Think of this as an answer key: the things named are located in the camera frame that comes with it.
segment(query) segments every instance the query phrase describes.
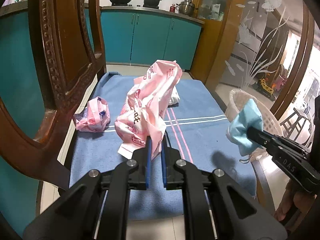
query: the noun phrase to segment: bottle on countertop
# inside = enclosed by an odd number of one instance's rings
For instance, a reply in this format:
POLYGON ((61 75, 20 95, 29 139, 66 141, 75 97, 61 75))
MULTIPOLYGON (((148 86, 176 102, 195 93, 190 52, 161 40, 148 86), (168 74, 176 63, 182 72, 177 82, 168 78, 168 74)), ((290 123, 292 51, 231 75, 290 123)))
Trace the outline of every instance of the bottle on countertop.
POLYGON ((171 12, 175 12, 175 11, 176 11, 176 7, 175 7, 174 4, 172 4, 172 6, 170 7, 170 11, 171 11, 171 12))

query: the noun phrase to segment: white stripe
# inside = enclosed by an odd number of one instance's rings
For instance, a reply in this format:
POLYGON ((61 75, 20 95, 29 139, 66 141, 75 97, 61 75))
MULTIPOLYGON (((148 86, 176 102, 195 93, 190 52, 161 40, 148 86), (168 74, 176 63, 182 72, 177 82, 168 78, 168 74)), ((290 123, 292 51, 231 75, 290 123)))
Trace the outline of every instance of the white stripe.
MULTIPOLYGON (((180 122, 179 125, 183 125, 183 124, 193 124, 193 123, 203 123, 203 122, 217 122, 217 121, 220 121, 220 120, 224 120, 224 119, 227 119, 226 117, 225 118, 220 118, 220 119, 215 119, 215 120, 206 120, 206 121, 197 121, 197 122, 180 122)), ((114 132, 116 130, 105 130, 104 132, 114 132)))
POLYGON ((227 119, 227 118, 220 118, 220 119, 216 119, 216 120, 198 121, 198 122, 180 122, 179 125, 192 124, 192 123, 202 123, 202 122, 216 122, 216 121, 220 121, 220 120, 224 120, 224 119, 227 119))
POLYGON ((196 119, 208 119, 208 118, 215 118, 215 117, 221 117, 221 116, 226 116, 226 115, 225 115, 225 114, 220 114, 220 115, 217 115, 217 116, 209 116, 209 117, 185 118, 185 119, 178 119, 177 121, 196 120, 196 119))

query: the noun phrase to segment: small pink package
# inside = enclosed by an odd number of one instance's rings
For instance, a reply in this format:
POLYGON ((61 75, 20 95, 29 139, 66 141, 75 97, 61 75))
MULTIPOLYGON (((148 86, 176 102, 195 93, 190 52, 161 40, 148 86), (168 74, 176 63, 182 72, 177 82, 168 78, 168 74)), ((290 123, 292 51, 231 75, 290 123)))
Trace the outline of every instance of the small pink package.
POLYGON ((157 60, 145 76, 134 79, 134 86, 115 121, 116 132, 123 140, 118 153, 131 159, 133 151, 144 147, 150 136, 151 159, 158 155, 166 129, 164 114, 172 89, 181 76, 182 70, 175 61, 157 60))
POLYGON ((80 132, 103 132, 110 122, 108 103, 101 97, 91 99, 85 109, 74 114, 72 119, 80 132))

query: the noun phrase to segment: perforated plastic bin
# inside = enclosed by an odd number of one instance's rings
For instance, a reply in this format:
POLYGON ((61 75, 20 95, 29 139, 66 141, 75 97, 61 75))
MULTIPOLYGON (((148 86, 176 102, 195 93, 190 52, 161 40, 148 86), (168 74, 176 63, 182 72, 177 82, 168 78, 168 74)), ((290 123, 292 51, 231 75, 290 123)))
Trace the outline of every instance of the perforated plastic bin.
MULTIPOLYGON (((275 116, 270 112, 270 110, 257 98, 241 89, 233 89, 229 93, 229 104, 225 112, 225 115, 227 116, 228 120, 232 122, 250 98, 252 98, 255 101, 258 109, 261 112, 263 119, 263 129, 271 134, 283 136, 280 124, 278 120, 275 118, 275 116)), ((264 158, 266 156, 268 156, 266 149, 258 148, 252 153, 250 161, 264 158)))

